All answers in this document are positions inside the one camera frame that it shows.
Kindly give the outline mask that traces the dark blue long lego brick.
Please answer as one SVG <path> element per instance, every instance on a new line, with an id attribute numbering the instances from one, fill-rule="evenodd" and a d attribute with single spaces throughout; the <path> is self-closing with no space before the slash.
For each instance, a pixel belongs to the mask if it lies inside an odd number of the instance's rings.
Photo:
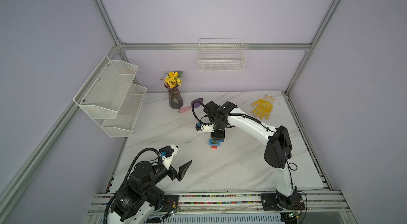
<path id="1" fill-rule="evenodd" d="M 210 146 L 219 146 L 221 142 L 224 142 L 224 140 L 214 140 L 214 139 L 209 139 L 209 145 Z"/>

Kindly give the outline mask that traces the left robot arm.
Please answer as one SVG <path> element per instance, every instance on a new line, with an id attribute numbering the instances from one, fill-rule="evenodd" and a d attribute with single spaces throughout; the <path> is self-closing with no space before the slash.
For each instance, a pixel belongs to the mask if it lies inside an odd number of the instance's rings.
<path id="1" fill-rule="evenodd" d="M 176 170 L 172 161 L 178 146 L 159 150 L 145 148 L 133 159 L 125 178 L 106 204 L 104 224 L 161 224 L 179 211 L 176 200 L 165 201 L 165 193 L 157 187 L 164 178 L 182 181 L 193 161 Z"/>

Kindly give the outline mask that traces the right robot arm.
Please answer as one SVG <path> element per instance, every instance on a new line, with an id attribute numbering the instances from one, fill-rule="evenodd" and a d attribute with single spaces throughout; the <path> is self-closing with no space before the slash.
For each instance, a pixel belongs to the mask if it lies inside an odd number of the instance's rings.
<path id="1" fill-rule="evenodd" d="M 273 127 L 247 115 L 237 105 L 226 102 L 217 105 L 213 101 L 204 104 L 203 111 L 208 122 L 197 119 L 196 130 L 209 132 L 209 145 L 216 149 L 224 142 L 226 129 L 239 128 L 265 145 L 263 158 L 273 168 L 276 176 L 274 199 L 265 199 L 263 205 L 272 210 L 288 210 L 300 205 L 302 197 L 294 185 L 289 160 L 293 149 L 286 127 Z"/>

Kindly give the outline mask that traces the purple pink toy spatula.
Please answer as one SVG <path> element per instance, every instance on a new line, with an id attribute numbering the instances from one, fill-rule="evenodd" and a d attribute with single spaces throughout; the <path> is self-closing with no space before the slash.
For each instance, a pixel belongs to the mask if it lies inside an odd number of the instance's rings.
<path id="1" fill-rule="evenodd" d="M 186 111 L 188 111 L 188 110 L 190 110 L 190 109 L 192 109 L 192 108 L 196 109 L 196 108 L 198 108 L 198 107 L 201 106 L 202 101 L 203 101 L 203 98 L 195 99 L 195 100 L 193 100 L 193 101 L 191 102 L 191 105 L 190 105 L 190 106 L 183 107 L 183 108 L 179 109 L 178 112 L 179 112 L 179 113 L 184 113 L 184 112 L 186 112 Z"/>

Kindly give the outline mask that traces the purple ribbed glass vase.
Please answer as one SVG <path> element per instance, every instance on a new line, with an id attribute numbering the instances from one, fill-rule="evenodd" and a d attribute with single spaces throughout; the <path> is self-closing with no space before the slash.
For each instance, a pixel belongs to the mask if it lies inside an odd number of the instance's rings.
<path id="1" fill-rule="evenodd" d="M 179 86 L 171 87 L 169 84 L 164 83 L 164 87 L 168 90 L 169 106 L 172 109 L 178 110 L 183 107 L 183 99 L 179 91 Z"/>

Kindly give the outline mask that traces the yellow rubber glove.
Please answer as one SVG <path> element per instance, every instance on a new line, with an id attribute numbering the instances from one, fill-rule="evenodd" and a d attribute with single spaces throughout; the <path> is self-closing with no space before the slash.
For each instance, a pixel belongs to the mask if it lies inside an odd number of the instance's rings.
<path id="1" fill-rule="evenodd" d="M 266 95 L 264 98 L 251 103 L 253 107 L 251 114 L 256 118 L 269 120 L 274 102 L 275 99 L 273 97 Z"/>

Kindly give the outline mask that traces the yellow flower bouquet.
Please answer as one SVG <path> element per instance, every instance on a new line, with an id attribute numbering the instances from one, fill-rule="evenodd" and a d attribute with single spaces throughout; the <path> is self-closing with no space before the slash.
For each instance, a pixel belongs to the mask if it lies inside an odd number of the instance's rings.
<path id="1" fill-rule="evenodd" d="M 165 76 L 160 80 L 166 88 L 176 88 L 183 84 L 182 76 L 183 71 L 170 71 L 166 72 Z"/>

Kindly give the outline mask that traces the white mesh two-tier shelf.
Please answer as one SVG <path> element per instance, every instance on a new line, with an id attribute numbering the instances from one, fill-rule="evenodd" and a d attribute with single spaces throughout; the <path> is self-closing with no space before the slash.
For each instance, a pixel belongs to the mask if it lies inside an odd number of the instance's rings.
<path id="1" fill-rule="evenodd" d="M 147 88 L 136 84 L 138 67 L 105 56 L 73 98 L 110 138 L 129 137 Z"/>

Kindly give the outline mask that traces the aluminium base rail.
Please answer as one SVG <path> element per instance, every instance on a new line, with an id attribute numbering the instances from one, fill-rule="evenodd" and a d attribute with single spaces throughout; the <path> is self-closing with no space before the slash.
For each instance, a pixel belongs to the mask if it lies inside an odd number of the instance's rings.
<path id="1" fill-rule="evenodd" d="M 159 210 L 142 209 L 130 220 L 160 224 L 355 224 L 341 191 L 300 192 L 293 206 L 277 206 L 268 192 L 167 194 Z"/>

